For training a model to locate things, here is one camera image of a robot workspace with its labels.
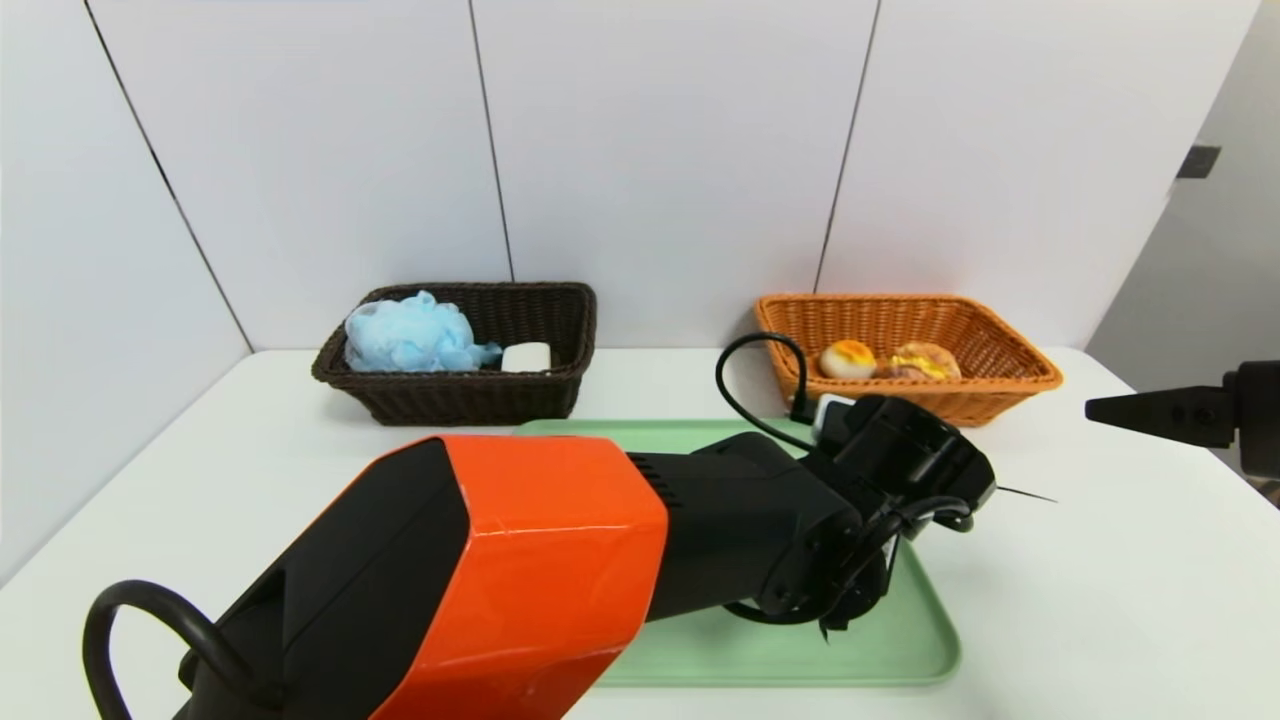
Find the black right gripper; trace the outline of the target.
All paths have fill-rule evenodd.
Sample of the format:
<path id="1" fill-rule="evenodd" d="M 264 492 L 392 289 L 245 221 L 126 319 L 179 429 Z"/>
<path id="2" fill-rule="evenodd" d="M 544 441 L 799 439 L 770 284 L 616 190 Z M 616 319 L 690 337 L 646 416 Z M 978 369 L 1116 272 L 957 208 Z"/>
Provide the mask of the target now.
<path id="1" fill-rule="evenodd" d="M 1222 387 L 1192 386 L 1091 398 L 1091 421 L 1202 448 L 1228 448 L 1236 438 L 1242 471 L 1279 478 L 1279 360 L 1242 363 Z"/>

